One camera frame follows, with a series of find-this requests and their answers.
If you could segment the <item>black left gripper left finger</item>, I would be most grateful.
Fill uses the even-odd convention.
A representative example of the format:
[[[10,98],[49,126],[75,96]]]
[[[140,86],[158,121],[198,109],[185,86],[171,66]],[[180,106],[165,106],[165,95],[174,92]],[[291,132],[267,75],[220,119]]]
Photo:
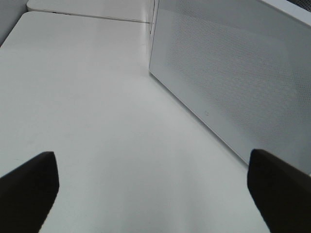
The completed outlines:
[[[43,152],[0,179],[0,231],[37,233],[59,191],[54,152]]]

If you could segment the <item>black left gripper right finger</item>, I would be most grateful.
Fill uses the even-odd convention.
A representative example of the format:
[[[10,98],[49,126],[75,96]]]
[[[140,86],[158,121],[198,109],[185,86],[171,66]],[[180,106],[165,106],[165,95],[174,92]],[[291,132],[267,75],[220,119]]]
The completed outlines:
[[[311,178],[273,154],[251,151],[247,188],[272,233],[311,231]]]

